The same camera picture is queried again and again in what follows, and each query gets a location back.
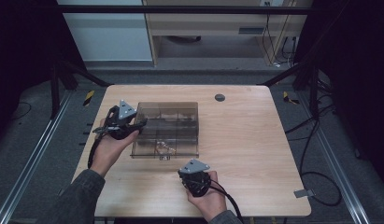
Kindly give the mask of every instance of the clear plastic box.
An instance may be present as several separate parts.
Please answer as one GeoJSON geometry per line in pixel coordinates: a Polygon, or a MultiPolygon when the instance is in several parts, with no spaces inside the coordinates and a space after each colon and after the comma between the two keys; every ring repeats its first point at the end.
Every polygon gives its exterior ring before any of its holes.
{"type": "Polygon", "coordinates": [[[132,158],[198,158],[196,102],[140,102],[135,123],[148,122],[134,141],[132,158]]]}

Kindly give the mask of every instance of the metal bracket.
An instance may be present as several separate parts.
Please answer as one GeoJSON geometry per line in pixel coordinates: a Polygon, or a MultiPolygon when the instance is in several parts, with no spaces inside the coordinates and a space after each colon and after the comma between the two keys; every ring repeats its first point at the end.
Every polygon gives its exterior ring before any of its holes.
{"type": "Polygon", "coordinates": [[[136,114],[136,110],[132,106],[125,103],[124,100],[120,100],[119,106],[119,119],[126,119],[136,114]]]}
{"type": "Polygon", "coordinates": [[[183,174],[194,174],[204,170],[208,170],[210,167],[196,159],[191,159],[184,167],[180,168],[179,171],[183,174]]]}
{"type": "Polygon", "coordinates": [[[296,198],[315,196],[315,192],[312,189],[299,189],[293,192],[296,198]]]}

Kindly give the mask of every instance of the gray sleeve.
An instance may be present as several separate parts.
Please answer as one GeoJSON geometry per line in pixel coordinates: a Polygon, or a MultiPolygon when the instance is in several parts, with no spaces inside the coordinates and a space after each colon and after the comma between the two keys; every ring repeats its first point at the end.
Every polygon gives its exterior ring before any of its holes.
{"type": "Polygon", "coordinates": [[[104,185],[102,176],[95,171],[84,170],[37,223],[91,224],[104,185]]]}
{"type": "Polygon", "coordinates": [[[242,222],[232,211],[227,210],[215,216],[209,224],[242,224],[242,222]]]}

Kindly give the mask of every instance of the table top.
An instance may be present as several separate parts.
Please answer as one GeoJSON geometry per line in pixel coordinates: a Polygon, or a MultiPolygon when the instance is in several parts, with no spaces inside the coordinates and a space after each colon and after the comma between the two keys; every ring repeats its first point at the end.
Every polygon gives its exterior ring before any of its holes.
{"type": "MultiPolygon", "coordinates": [[[[199,158],[218,172],[219,182],[237,202],[243,217],[304,217],[308,199],[287,138],[265,86],[114,85],[107,92],[92,128],[113,105],[139,102],[198,102],[199,158]],[[219,102],[216,94],[223,94],[219,102]]],[[[91,133],[75,177],[87,168],[91,133]]],[[[132,159],[128,146],[111,170],[99,197],[97,217],[200,217],[187,200],[178,169],[191,158],[132,159]]],[[[233,211],[232,204],[227,207],[233,211]]]]}

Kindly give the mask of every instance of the black cable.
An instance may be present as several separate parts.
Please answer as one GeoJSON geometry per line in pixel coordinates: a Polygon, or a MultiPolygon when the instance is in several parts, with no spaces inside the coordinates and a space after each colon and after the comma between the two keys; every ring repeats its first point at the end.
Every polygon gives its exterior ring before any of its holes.
{"type": "MultiPolygon", "coordinates": [[[[326,202],[318,199],[315,195],[312,196],[312,198],[315,201],[317,201],[318,203],[321,203],[321,204],[323,204],[325,206],[338,206],[341,203],[341,200],[342,200],[343,197],[342,197],[340,188],[337,186],[337,184],[329,176],[324,175],[322,173],[318,173],[318,172],[312,172],[312,171],[310,171],[310,172],[303,172],[303,165],[304,165],[304,161],[305,161],[305,156],[306,156],[307,148],[308,148],[308,145],[310,143],[310,140],[311,140],[314,132],[318,129],[319,124],[320,124],[320,120],[316,119],[316,122],[315,122],[315,124],[313,126],[313,129],[311,130],[311,133],[310,133],[310,135],[307,138],[307,142],[306,142],[305,148],[303,149],[302,158],[301,158],[300,164],[299,164],[299,175],[301,177],[303,177],[304,175],[319,175],[319,176],[324,177],[327,180],[329,180],[334,185],[334,187],[336,188],[336,190],[338,192],[338,198],[337,198],[336,202],[335,203],[326,203],[326,202]]],[[[306,184],[303,181],[303,178],[302,178],[302,183],[303,183],[304,188],[306,188],[306,184]]]]}
{"type": "Polygon", "coordinates": [[[221,189],[218,189],[218,188],[215,188],[215,187],[212,187],[212,186],[209,186],[210,188],[220,192],[221,194],[223,194],[224,196],[226,196],[229,201],[232,203],[233,207],[235,208],[235,212],[237,213],[237,217],[238,219],[240,219],[241,223],[244,223],[244,219],[242,218],[241,216],[241,212],[240,212],[240,209],[238,208],[238,204],[235,202],[235,200],[233,199],[232,196],[230,196],[230,194],[228,194],[226,192],[226,190],[215,180],[211,180],[212,182],[216,183],[221,189]]]}
{"type": "MultiPolygon", "coordinates": [[[[328,105],[327,108],[334,108],[334,104],[331,104],[331,105],[328,105]]],[[[324,111],[324,113],[320,113],[320,117],[324,117],[325,115],[327,115],[329,113],[330,110],[328,111],[324,111]]]]}
{"type": "Polygon", "coordinates": [[[28,105],[29,108],[28,108],[28,111],[26,111],[25,113],[23,113],[22,115],[16,117],[16,118],[12,118],[11,120],[15,120],[15,119],[20,119],[20,118],[23,118],[25,115],[27,115],[31,110],[32,110],[32,106],[31,104],[29,103],[26,103],[26,102],[19,102],[19,105],[28,105]]]}
{"type": "MultiPolygon", "coordinates": [[[[265,45],[264,45],[264,35],[265,35],[265,32],[267,31],[267,34],[268,34],[268,37],[269,37],[269,40],[270,40],[270,44],[271,44],[271,48],[272,48],[272,50],[273,50],[273,56],[274,56],[274,59],[277,60],[279,64],[287,63],[287,62],[282,62],[279,58],[277,58],[276,51],[275,51],[275,49],[274,49],[273,40],[272,40],[271,35],[270,35],[270,29],[268,28],[268,22],[269,22],[269,20],[270,20],[270,14],[267,14],[266,25],[265,25],[265,29],[264,29],[264,31],[263,31],[263,38],[262,38],[262,44],[263,44],[264,51],[265,51],[265,53],[266,53],[266,55],[267,55],[267,58],[268,58],[269,62],[270,62],[271,64],[273,64],[273,62],[271,62],[270,57],[268,56],[268,51],[267,51],[267,49],[266,49],[266,47],[265,47],[265,45]]],[[[282,26],[282,30],[284,30],[285,25],[286,25],[286,22],[284,22],[284,24],[283,24],[283,26],[282,26]]]]}
{"type": "Polygon", "coordinates": [[[320,78],[318,79],[318,87],[321,91],[328,92],[332,94],[334,92],[332,86],[330,86],[328,83],[322,81],[320,78]]]}
{"type": "MultiPolygon", "coordinates": [[[[328,95],[322,95],[318,100],[320,100],[321,98],[323,98],[323,97],[325,97],[325,96],[328,96],[328,95]]],[[[327,105],[327,106],[321,108],[319,114],[325,112],[325,110],[327,110],[328,108],[331,108],[332,106],[334,106],[334,105],[331,104],[331,105],[327,105]]],[[[285,131],[285,133],[291,133],[291,132],[294,132],[294,131],[300,129],[301,127],[307,125],[307,124],[308,124],[310,121],[312,121],[312,120],[314,120],[314,118],[312,118],[312,117],[309,118],[309,119],[306,119],[306,120],[303,121],[302,123],[300,123],[300,124],[296,125],[295,127],[289,129],[288,131],[285,131]]]]}
{"type": "Polygon", "coordinates": [[[334,187],[336,188],[337,192],[339,193],[339,197],[337,197],[337,200],[335,203],[326,203],[320,199],[318,199],[316,196],[313,196],[312,198],[317,201],[318,203],[321,203],[325,206],[328,206],[328,207],[334,207],[334,206],[338,206],[340,203],[341,203],[341,200],[342,200],[342,196],[341,196],[341,191],[340,191],[340,188],[337,186],[337,184],[331,179],[329,178],[329,176],[327,175],[323,175],[321,173],[318,173],[318,172],[313,172],[313,171],[309,171],[309,172],[304,172],[301,174],[301,177],[303,177],[304,175],[319,175],[327,180],[329,180],[333,185],[334,187]]]}
{"type": "Polygon", "coordinates": [[[291,141],[299,141],[299,140],[304,140],[304,139],[307,139],[308,137],[301,137],[301,138],[293,138],[293,139],[288,139],[288,142],[291,142],[291,141]]]}
{"type": "Polygon", "coordinates": [[[293,66],[293,59],[294,59],[294,51],[285,52],[284,49],[285,49],[285,45],[287,42],[288,42],[288,37],[286,36],[284,43],[282,44],[281,54],[282,54],[282,57],[287,60],[288,66],[292,67],[293,66]]]}
{"type": "Polygon", "coordinates": [[[324,95],[320,96],[317,100],[319,101],[319,100],[321,100],[324,97],[330,97],[332,99],[332,95],[331,94],[324,94],[324,95]]]}
{"type": "MultiPolygon", "coordinates": [[[[107,126],[107,119],[110,117],[110,115],[112,114],[112,110],[110,109],[108,112],[107,112],[107,117],[105,118],[105,122],[104,122],[104,126],[103,127],[106,127],[107,126]]],[[[95,154],[95,150],[98,148],[99,144],[101,143],[101,140],[102,138],[107,135],[106,133],[99,133],[98,137],[95,138],[93,144],[92,144],[92,149],[90,150],[90,154],[89,154],[89,159],[87,161],[87,168],[91,168],[92,167],[92,162],[93,162],[93,157],[94,157],[94,154],[95,154]]]]}
{"type": "MultiPolygon", "coordinates": [[[[193,183],[193,184],[197,184],[197,185],[201,185],[201,186],[206,186],[206,183],[200,183],[200,182],[193,181],[193,180],[183,180],[183,181],[187,181],[189,183],[193,183]]],[[[233,199],[233,197],[226,192],[226,190],[224,189],[224,187],[220,183],[218,183],[217,181],[215,181],[213,179],[211,179],[211,181],[216,183],[220,187],[220,189],[213,187],[213,186],[209,186],[209,187],[211,189],[214,189],[217,192],[223,194],[224,196],[226,196],[229,199],[230,203],[232,203],[233,207],[235,208],[235,212],[237,214],[238,219],[241,221],[241,223],[244,223],[244,219],[241,216],[240,209],[238,207],[238,204],[235,202],[235,199],[233,199]]]]}
{"type": "Polygon", "coordinates": [[[269,28],[268,28],[268,22],[269,22],[269,20],[270,20],[270,14],[267,14],[266,25],[265,25],[265,29],[264,29],[264,31],[263,31],[263,38],[262,38],[263,48],[264,48],[264,51],[265,51],[265,53],[266,53],[266,55],[267,55],[268,61],[269,61],[271,64],[273,64],[274,62],[271,61],[271,59],[270,59],[270,57],[269,57],[269,55],[268,55],[268,51],[267,51],[267,49],[266,49],[266,47],[265,47],[265,45],[264,45],[264,36],[265,36],[266,31],[267,31],[267,33],[268,33],[268,37],[269,37],[269,40],[270,40],[270,43],[271,43],[271,47],[272,47],[272,49],[273,49],[274,59],[277,60],[279,64],[282,64],[282,63],[285,63],[285,62],[282,62],[281,60],[279,60],[279,59],[277,58],[276,54],[275,54],[276,51],[274,50],[273,40],[271,39],[270,30],[269,30],[269,28]]]}
{"type": "Polygon", "coordinates": [[[292,47],[292,64],[291,66],[294,66],[294,57],[296,56],[296,36],[293,37],[293,47],[292,47]]]}

